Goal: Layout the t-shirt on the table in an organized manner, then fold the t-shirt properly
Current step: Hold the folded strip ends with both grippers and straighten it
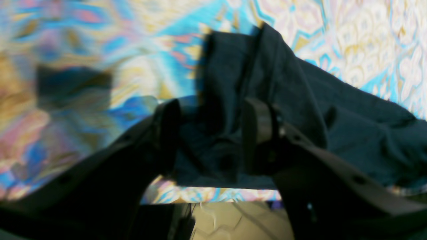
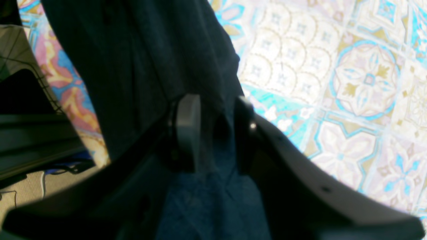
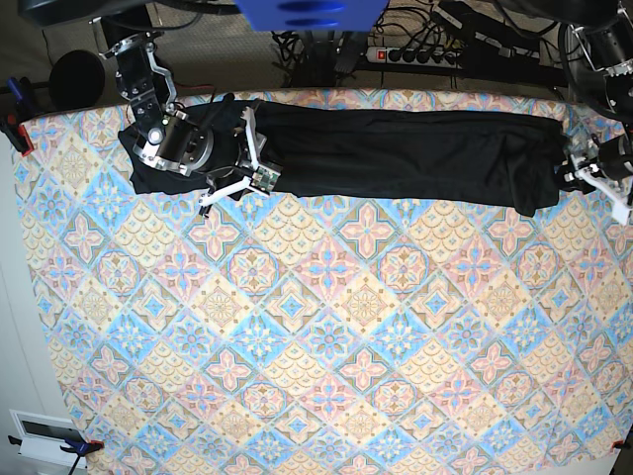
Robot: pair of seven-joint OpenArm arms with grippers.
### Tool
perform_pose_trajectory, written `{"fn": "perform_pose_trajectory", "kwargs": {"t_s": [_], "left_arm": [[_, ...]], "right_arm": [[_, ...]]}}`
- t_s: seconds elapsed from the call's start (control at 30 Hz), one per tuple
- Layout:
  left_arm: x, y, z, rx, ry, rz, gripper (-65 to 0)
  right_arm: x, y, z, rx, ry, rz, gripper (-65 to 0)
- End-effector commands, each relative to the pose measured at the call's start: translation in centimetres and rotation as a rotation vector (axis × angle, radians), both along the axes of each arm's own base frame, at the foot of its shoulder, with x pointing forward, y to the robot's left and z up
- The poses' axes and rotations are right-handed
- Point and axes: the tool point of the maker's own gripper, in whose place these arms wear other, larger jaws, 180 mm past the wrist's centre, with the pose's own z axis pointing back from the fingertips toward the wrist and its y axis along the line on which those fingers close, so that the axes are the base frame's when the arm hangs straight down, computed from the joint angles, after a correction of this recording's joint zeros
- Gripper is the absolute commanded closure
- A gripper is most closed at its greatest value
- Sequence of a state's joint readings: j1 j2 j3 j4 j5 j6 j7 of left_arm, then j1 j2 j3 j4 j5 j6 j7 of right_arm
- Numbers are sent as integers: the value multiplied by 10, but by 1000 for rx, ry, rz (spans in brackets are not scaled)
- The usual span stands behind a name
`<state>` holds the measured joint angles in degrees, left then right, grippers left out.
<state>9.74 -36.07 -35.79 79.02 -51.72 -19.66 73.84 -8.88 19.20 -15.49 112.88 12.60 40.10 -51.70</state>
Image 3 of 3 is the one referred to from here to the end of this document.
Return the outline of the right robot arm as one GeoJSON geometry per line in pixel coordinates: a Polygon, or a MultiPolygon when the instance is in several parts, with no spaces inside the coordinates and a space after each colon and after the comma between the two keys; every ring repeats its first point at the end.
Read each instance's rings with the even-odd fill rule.
{"type": "Polygon", "coordinates": [[[92,25],[95,39],[105,43],[101,56],[117,63],[117,90],[133,113],[123,144],[137,193],[180,194],[232,184],[263,193],[274,188],[281,168],[263,155],[267,139],[256,129],[257,102],[227,94],[220,102],[186,107],[171,70],[156,57],[162,30],[118,16],[96,18],[92,25]]]}

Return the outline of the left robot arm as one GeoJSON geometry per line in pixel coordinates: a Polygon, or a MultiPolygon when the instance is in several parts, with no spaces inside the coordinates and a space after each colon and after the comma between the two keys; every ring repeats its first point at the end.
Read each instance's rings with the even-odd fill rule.
{"type": "Polygon", "coordinates": [[[591,173],[620,181],[632,176],[632,19],[620,1],[581,1],[579,8],[580,16],[559,29],[563,70],[582,102],[623,126],[622,135],[597,146],[591,173]],[[580,46],[591,72],[602,77],[602,94],[589,93],[571,70],[568,38],[580,46]]]}

